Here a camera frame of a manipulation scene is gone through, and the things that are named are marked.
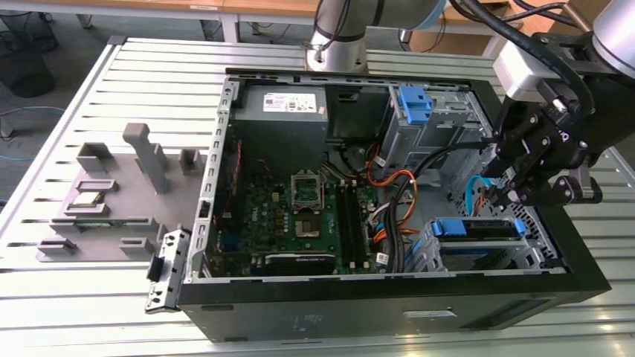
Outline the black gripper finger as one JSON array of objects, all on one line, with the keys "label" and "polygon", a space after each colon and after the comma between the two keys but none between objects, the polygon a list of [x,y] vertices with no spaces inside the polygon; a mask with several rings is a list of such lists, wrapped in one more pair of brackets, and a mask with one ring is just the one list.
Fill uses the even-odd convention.
[{"label": "black gripper finger", "polygon": [[559,176],[555,183],[535,178],[511,179],[495,190],[495,205],[562,206],[583,202],[583,189],[574,176]]},{"label": "black gripper finger", "polygon": [[514,179],[526,179],[544,153],[548,117],[538,103],[504,103],[494,125],[494,154],[483,175],[502,177],[512,167]]}]

